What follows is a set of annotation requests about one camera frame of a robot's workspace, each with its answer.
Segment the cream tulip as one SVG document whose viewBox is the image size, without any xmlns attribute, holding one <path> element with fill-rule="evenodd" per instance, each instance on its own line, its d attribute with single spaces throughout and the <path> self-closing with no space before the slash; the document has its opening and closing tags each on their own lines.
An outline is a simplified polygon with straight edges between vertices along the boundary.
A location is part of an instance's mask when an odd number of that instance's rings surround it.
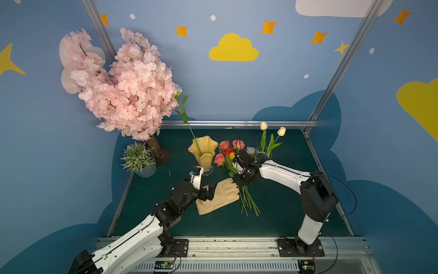
<svg viewBox="0 0 438 274">
<path fill-rule="evenodd" d="M 268 129 L 268 124 L 266 122 L 261 122 L 260 129 L 262 131 L 262 137 L 261 137 L 261 152 L 264 152 L 264 149 L 266 147 L 266 131 Z"/>
</svg>

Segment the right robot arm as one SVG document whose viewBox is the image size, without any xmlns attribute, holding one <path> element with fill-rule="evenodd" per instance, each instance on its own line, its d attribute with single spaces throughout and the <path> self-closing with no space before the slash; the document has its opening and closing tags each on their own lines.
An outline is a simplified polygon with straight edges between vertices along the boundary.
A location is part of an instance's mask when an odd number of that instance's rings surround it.
<svg viewBox="0 0 438 274">
<path fill-rule="evenodd" d="M 305 213 L 302 226 L 294 238 L 294 246 L 304 252 L 316 243 L 323 224 L 339 202 L 334 187 L 322 172 L 304 172 L 282 166 L 265 157 L 253 159 L 243 151 L 232 160 L 237 170 L 235 182 L 244 187 L 257 178 L 286 186 L 301 195 Z"/>
</svg>

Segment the clear glass ribbon vase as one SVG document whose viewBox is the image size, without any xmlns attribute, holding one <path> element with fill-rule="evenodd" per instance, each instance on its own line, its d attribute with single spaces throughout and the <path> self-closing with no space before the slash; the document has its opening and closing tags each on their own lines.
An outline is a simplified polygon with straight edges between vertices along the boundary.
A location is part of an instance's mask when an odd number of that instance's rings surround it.
<svg viewBox="0 0 438 274">
<path fill-rule="evenodd" d="M 267 153 L 266 151 L 263 151 L 261 147 L 257 147 L 254 154 L 256 159 L 270 160 L 272 158 L 273 152 L 271 151 Z"/>
</svg>

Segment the pink rose back left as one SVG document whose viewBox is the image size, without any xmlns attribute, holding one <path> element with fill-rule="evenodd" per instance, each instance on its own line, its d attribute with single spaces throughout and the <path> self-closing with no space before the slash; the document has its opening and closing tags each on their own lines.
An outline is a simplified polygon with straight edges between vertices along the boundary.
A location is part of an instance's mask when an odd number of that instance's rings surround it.
<svg viewBox="0 0 438 274">
<path fill-rule="evenodd" d="M 227 141 L 227 140 L 224 140 L 224 141 L 222 141 L 220 144 L 219 144 L 219 149 L 220 150 L 226 150 L 226 149 L 228 149 L 230 147 L 230 143 Z"/>
</svg>

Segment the beige work glove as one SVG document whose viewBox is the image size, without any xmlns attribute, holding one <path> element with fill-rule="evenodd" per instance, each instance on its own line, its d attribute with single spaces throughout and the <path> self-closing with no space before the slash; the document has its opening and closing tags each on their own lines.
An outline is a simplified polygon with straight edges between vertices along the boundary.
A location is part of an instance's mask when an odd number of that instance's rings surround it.
<svg viewBox="0 0 438 274">
<path fill-rule="evenodd" d="M 212 200 L 197 200 L 196 207 L 199 215 L 206 215 L 223 206 L 238 201 L 240 191 L 233 181 L 233 178 L 227 178 L 217 183 Z"/>
</svg>

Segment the dark metal tree base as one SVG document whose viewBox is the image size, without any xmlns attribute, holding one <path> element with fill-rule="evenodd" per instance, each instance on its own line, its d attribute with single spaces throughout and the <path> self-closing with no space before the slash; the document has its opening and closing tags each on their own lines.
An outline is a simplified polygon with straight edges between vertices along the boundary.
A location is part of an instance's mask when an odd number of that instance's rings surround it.
<svg viewBox="0 0 438 274">
<path fill-rule="evenodd" d="M 173 154 L 170 149 L 159 145 L 154 135 L 146 142 L 155 157 L 157 168 L 161 167 Z"/>
</svg>

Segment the yellow fluted glass vase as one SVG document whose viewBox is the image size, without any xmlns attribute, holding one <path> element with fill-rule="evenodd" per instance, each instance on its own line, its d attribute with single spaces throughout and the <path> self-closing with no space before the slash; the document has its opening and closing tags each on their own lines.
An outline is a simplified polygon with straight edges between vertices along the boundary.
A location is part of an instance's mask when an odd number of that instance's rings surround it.
<svg viewBox="0 0 438 274">
<path fill-rule="evenodd" d="M 194 155 L 200 167 L 204 169 L 203 175 L 210 176 L 213 173 L 213 158 L 216 155 L 216 148 L 219 143 L 213 140 L 210 136 L 195 138 L 188 148 L 188 151 Z"/>
</svg>

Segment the small green potted plant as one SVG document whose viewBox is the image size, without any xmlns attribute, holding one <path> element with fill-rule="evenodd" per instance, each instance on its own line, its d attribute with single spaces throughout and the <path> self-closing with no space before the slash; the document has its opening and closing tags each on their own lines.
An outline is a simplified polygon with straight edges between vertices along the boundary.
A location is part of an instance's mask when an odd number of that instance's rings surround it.
<svg viewBox="0 0 438 274">
<path fill-rule="evenodd" d="M 152 177 L 157 170 L 152 150 L 142 143 L 133 143 L 124 150 L 122 167 L 141 178 Z"/>
</svg>

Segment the left green circuit board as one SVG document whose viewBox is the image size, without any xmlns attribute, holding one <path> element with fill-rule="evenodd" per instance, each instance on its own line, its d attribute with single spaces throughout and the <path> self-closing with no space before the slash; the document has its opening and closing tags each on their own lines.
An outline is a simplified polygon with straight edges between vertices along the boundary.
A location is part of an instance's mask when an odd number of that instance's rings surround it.
<svg viewBox="0 0 438 274">
<path fill-rule="evenodd" d="M 155 271 L 171 271 L 174 269 L 175 264 L 172 261 L 155 261 Z"/>
</svg>

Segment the green circuit board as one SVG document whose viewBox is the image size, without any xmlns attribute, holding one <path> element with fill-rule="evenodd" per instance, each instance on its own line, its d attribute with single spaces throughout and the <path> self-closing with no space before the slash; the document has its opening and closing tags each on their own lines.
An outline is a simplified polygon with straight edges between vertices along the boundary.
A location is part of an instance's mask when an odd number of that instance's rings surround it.
<svg viewBox="0 0 438 274">
<path fill-rule="evenodd" d="M 155 261 L 155 271 L 171 271 L 174 269 L 175 264 L 172 261 Z"/>
<path fill-rule="evenodd" d="M 315 262 L 311 260 L 298 261 L 299 274 L 315 274 Z"/>
</svg>

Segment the pink cherry blossom tree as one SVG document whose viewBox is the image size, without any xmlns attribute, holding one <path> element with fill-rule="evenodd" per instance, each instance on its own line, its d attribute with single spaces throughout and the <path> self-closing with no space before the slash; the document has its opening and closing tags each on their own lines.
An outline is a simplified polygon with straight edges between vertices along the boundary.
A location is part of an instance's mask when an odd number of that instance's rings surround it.
<svg viewBox="0 0 438 274">
<path fill-rule="evenodd" d="M 142 33 L 125 28 L 120 33 L 125 43 L 109 70 L 103 58 L 92 52 L 91 37 L 84 29 L 66 34 L 70 78 L 79 98 L 101 120 L 98 128 L 147 141 L 159 134 L 164 117 L 178 107 L 182 88 L 160 60 L 157 46 Z"/>
</svg>

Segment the right green circuit board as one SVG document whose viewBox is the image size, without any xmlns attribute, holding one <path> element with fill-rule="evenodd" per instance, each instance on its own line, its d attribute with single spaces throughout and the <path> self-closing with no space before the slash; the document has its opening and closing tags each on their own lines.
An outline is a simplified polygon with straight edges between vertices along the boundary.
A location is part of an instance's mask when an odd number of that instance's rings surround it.
<svg viewBox="0 0 438 274">
<path fill-rule="evenodd" d="M 315 274 L 315 262 L 311 260 L 298 261 L 299 274 Z"/>
</svg>

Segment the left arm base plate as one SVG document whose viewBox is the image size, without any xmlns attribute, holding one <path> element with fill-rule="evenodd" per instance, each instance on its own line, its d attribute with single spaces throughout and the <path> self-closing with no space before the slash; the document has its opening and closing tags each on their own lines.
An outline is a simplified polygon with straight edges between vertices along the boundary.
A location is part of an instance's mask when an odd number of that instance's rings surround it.
<svg viewBox="0 0 438 274">
<path fill-rule="evenodd" d="M 189 240 L 188 239 L 173 239 L 169 243 L 163 245 L 162 251 L 158 257 L 175 257 L 186 258 L 188 256 Z"/>
</svg>

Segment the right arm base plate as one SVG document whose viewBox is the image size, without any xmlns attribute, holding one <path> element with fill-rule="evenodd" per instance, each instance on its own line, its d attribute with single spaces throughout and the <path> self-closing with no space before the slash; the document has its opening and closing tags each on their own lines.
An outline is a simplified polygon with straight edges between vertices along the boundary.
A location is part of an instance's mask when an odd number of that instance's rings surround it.
<svg viewBox="0 0 438 274">
<path fill-rule="evenodd" d="M 325 251 L 321 241 L 317 238 L 313 244 L 306 244 L 300 238 L 279 237 L 277 247 L 280 257 L 324 257 Z"/>
</svg>

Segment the aluminium mounting rail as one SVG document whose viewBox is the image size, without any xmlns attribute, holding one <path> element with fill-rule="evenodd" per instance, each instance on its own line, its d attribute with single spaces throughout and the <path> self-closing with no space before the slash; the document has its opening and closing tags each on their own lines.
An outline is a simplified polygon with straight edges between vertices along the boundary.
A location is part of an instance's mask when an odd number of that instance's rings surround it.
<svg viewBox="0 0 438 274">
<path fill-rule="evenodd" d="M 279 237 L 176 237 L 188 239 L 188 256 L 155 257 L 127 274 L 298 274 L 298 261 L 315 262 L 315 274 L 379 274 L 374 254 L 363 237 L 320 237 L 324 257 L 279 255 Z M 96 250 L 116 241 L 98 240 Z M 172 261 L 171 271 L 155 271 L 155 261 Z"/>
</svg>

